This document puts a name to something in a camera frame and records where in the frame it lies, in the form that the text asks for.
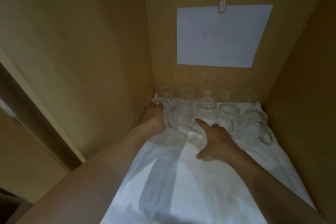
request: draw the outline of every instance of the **paper sheet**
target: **paper sheet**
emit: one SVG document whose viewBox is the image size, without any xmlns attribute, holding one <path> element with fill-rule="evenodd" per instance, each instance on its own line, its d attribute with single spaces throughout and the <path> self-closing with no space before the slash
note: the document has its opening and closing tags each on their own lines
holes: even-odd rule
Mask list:
<svg viewBox="0 0 336 224">
<path fill-rule="evenodd" d="M 273 5 L 228 5 L 177 9 L 177 63 L 252 67 Z"/>
</svg>

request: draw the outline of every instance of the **right hand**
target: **right hand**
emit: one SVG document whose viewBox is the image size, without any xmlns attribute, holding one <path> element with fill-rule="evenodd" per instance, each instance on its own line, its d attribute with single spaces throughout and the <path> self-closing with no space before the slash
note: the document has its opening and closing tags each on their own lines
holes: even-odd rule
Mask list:
<svg viewBox="0 0 336 224">
<path fill-rule="evenodd" d="M 209 126 L 205 121 L 201 119 L 195 119 L 195 121 L 204 129 L 208 138 L 208 143 L 197 155 L 197 159 L 205 159 L 210 156 L 216 160 L 229 162 L 231 157 L 236 156 L 244 152 L 233 141 L 230 134 L 225 128 L 218 124 Z"/>
</svg>

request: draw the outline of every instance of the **left hand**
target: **left hand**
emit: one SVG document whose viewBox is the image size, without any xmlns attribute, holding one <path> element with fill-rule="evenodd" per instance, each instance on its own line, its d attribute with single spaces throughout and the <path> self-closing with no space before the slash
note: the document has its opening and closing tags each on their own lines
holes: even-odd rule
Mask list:
<svg viewBox="0 0 336 224">
<path fill-rule="evenodd" d="M 163 133 L 166 130 L 166 126 L 163 122 L 163 104 L 158 105 L 150 103 L 142 111 L 139 123 L 147 124 L 149 126 L 150 136 L 156 136 Z"/>
</svg>

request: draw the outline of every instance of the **white sheet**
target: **white sheet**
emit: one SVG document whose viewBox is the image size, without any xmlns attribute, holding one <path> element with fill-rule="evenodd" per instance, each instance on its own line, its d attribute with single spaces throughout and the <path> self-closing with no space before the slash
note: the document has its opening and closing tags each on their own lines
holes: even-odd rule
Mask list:
<svg viewBox="0 0 336 224">
<path fill-rule="evenodd" d="M 252 107 L 240 103 L 241 113 Z M 313 202 L 277 142 L 236 143 L 309 205 Z M 136 156 L 101 223 L 266 223 L 245 184 L 220 161 L 195 158 L 206 144 L 189 133 L 150 139 Z"/>
</svg>

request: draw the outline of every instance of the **forearm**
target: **forearm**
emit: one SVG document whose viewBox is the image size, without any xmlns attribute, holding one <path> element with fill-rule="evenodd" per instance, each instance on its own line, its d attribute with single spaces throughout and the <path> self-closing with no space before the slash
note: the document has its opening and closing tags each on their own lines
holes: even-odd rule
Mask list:
<svg viewBox="0 0 336 224">
<path fill-rule="evenodd" d="M 153 124 L 136 126 L 119 141 L 84 163 L 50 190 L 18 222 L 99 223 Z"/>
<path fill-rule="evenodd" d="M 327 223 L 311 206 L 241 151 L 228 163 L 238 173 L 268 224 Z"/>
</svg>

